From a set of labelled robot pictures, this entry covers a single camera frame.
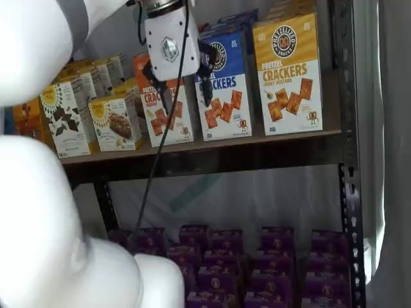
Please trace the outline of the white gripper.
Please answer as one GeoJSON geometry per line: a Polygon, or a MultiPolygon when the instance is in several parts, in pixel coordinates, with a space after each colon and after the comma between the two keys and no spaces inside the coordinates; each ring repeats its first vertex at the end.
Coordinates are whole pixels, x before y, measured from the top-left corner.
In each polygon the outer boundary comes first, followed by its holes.
{"type": "Polygon", "coordinates": [[[151,14],[144,22],[150,59],[143,74],[160,95],[167,114],[173,101],[165,81],[186,77],[197,72],[204,105],[213,97],[211,73],[215,66],[215,48],[198,41],[198,28],[188,6],[172,6],[159,14],[151,14]]]}

